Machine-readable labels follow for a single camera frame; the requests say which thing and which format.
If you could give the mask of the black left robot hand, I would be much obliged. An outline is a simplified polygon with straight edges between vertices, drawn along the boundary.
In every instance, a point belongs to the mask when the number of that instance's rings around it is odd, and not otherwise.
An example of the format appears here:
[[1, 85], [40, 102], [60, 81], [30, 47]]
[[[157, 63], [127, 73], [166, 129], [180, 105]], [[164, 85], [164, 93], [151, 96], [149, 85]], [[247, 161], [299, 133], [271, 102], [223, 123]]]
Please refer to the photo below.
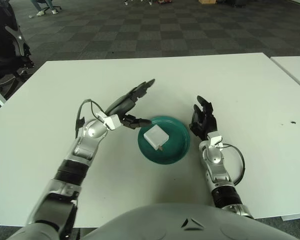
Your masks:
[[137, 100], [147, 93], [147, 89], [150, 88], [154, 82], [155, 79], [152, 79], [148, 82], [142, 82], [134, 87], [131, 91], [113, 102], [107, 108], [105, 114], [107, 116], [117, 115], [123, 126], [133, 130], [151, 125], [152, 122], [149, 119], [136, 118], [135, 116], [128, 114], [128, 112], [135, 107]]

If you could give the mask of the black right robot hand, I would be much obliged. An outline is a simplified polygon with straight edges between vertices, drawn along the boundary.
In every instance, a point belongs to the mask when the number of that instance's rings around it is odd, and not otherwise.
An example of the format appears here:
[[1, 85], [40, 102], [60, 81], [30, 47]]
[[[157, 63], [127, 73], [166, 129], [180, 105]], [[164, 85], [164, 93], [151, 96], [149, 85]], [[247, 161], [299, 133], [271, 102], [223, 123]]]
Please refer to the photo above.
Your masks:
[[199, 137], [202, 141], [208, 140], [208, 134], [218, 130], [217, 121], [213, 115], [213, 106], [211, 102], [205, 100], [202, 96], [197, 96], [197, 101], [201, 108], [194, 104], [193, 114], [189, 129], [192, 133]]

